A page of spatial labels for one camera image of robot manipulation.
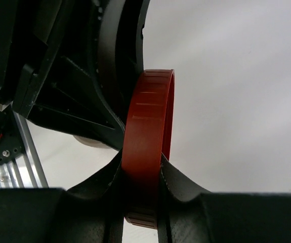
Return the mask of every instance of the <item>black curved housing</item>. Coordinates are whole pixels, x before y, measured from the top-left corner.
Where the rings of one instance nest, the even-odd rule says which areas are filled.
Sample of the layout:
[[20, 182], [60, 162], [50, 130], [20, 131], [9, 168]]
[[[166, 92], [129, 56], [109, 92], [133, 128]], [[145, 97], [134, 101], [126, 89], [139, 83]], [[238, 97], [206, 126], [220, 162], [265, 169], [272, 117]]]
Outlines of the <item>black curved housing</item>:
[[[0, 190], [0, 242], [122, 242], [120, 162], [68, 191]], [[291, 194], [210, 193], [162, 156], [158, 242], [291, 242]]]
[[6, 2], [0, 4], [0, 104], [13, 102], [36, 125], [120, 149], [143, 71], [149, 0]]

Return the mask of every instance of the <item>screw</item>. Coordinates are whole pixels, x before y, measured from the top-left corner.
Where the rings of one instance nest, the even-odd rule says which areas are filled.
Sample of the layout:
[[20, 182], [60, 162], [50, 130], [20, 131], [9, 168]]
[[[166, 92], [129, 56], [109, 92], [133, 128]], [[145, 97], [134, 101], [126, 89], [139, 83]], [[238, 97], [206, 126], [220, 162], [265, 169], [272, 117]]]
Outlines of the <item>screw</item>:
[[8, 179], [9, 179], [8, 176], [1, 176], [1, 177], [0, 177], [0, 181], [2, 181], [2, 182], [7, 182]]
[[3, 157], [9, 157], [9, 155], [10, 155], [9, 150], [4, 150], [3, 151]]

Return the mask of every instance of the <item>white wall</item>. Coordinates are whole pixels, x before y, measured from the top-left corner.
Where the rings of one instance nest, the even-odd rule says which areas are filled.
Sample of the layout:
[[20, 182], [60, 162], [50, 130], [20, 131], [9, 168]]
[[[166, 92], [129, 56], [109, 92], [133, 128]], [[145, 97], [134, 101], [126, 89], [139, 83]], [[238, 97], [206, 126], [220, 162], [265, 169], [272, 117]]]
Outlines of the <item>white wall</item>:
[[[151, 0], [144, 38], [145, 68], [176, 72], [171, 163], [211, 191], [291, 192], [291, 0]], [[115, 154], [32, 133], [52, 186]], [[124, 242], [155, 239], [124, 232]]]

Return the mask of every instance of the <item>bolt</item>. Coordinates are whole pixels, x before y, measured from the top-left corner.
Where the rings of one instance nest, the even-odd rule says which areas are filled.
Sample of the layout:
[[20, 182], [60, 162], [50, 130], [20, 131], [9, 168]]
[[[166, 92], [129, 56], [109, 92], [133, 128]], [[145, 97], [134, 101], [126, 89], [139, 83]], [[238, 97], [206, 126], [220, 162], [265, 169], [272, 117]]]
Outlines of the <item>bolt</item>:
[[3, 151], [3, 157], [9, 157], [9, 156], [10, 156], [9, 150], [4, 150]]
[[2, 182], [7, 182], [8, 179], [9, 179], [8, 176], [1, 176], [1, 177], [0, 177], [0, 181], [2, 181]]

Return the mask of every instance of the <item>red ring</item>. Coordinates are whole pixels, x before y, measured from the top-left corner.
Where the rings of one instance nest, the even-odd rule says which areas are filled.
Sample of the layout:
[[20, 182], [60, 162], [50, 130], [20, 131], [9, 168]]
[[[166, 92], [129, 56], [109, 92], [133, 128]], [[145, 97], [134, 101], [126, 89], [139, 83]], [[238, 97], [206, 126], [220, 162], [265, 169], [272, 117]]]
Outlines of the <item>red ring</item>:
[[126, 219], [156, 228], [161, 153], [170, 156], [174, 71], [146, 70], [134, 89], [122, 151], [127, 176]]

